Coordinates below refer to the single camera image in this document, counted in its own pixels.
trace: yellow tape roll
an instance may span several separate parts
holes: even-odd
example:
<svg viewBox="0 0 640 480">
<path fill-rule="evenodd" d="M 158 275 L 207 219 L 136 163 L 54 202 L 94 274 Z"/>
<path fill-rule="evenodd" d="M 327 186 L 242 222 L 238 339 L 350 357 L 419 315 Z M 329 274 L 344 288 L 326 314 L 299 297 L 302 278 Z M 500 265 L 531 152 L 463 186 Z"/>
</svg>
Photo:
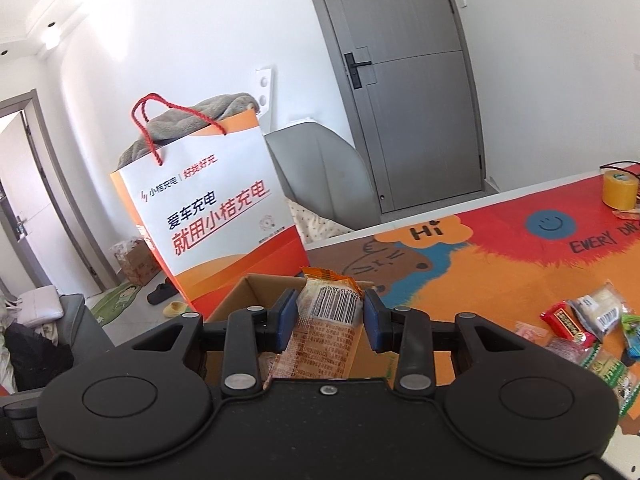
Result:
<svg viewBox="0 0 640 480">
<path fill-rule="evenodd" d="M 603 176 L 602 201 L 613 209 L 634 209 L 638 179 L 624 171 L 609 170 Z"/>
</svg>

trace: yellow slipper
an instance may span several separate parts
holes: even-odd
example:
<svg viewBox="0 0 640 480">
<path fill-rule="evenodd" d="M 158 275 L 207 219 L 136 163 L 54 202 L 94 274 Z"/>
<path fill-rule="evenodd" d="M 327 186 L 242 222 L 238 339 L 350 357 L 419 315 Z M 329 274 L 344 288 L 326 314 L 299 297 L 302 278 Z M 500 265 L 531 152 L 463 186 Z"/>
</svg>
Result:
<svg viewBox="0 0 640 480">
<path fill-rule="evenodd" d="M 165 317 L 176 317 L 184 314 L 189 310 L 189 305 L 181 301 L 172 301 L 162 310 Z"/>
</svg>

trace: shoe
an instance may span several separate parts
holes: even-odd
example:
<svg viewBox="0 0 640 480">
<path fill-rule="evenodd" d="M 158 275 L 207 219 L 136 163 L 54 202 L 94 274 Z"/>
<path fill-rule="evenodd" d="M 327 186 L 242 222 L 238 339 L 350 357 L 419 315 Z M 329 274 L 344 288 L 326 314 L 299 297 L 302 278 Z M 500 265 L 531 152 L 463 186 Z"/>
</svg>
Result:
<svg viewBox="0 0 640 480">
<path fill-rule="evenodd" d="M 156 290 L 153 290 L 146 296 L 146 300 L 149 304 L 158 305 L 174 297 L 176 294 L 178 294 L 178 289 L 175 288 L 175 285 L 167 278 L 164 280 L 164 283 L 156 286 Z"/>
<path fill-rule="evenodd" d="M 176 317 L 180 314 L 184 314 L 189 310 L 189 305 L 181 301 L 172 301 L 162 310 L 162 315 L 165 317 Z"/>
</svg>

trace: circular cover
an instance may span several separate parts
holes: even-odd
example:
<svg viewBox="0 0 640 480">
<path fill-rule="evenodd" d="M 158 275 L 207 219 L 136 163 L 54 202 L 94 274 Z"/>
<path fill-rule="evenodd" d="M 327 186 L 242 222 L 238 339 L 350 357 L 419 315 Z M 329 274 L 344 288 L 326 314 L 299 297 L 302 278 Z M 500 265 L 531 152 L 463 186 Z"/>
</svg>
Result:
<svg viewBox="0 0 640 480">
<path fill-rule="evenodd" d="M 599 456 L 618 422 L 618 403 L 603 380 L 534 351 L 489 354 L 456 378 L 445 409 L 491 456 L 537 465 Z"/>
<path fill-rule="evenodd" d="M 171 450 L 211 411 L 204 381 L 178 359 L 151 351 L 120 352 L 72 368 L 38 400 L 38 421 L 50 443 L 100 462 L 142 460 Z"/>
</svg>

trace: green rug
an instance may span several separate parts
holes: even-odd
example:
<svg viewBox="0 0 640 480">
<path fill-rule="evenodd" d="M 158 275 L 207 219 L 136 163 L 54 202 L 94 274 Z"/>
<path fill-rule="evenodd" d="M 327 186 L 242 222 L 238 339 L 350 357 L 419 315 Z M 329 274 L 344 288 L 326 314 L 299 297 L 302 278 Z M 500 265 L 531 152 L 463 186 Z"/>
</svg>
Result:
<svg viewBox="0 0 640 480">
<path fill-rule="evenodd" d="M 141 286 L 133 283 L 123 283 L 105 294 L 91 309 L 91 313 L 100 326 L 105 326 L 116 319 L 124 310 L 133 303 L 140 292 Z"/>
</svg>

